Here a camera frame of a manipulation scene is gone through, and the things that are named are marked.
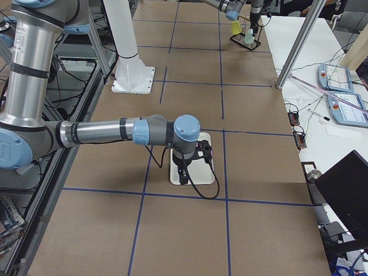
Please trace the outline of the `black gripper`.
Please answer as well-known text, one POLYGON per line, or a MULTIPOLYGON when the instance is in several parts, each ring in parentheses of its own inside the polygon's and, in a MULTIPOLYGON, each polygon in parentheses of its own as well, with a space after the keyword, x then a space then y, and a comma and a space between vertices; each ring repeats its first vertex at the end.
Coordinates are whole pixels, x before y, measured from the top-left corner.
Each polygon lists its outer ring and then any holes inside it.
POLYGON ((198 152, 199 152, 199 149, 196 148, 193 151, 192 156, 186 159, 185 154, 182 152, 180 148, 174 148, 173 153, 172 153, 172 160, 174 164, 177 165, 177 170, 178 170, 180 180, 190 179, 188 167, 193 160, 198 160, 201 158, 198 152))

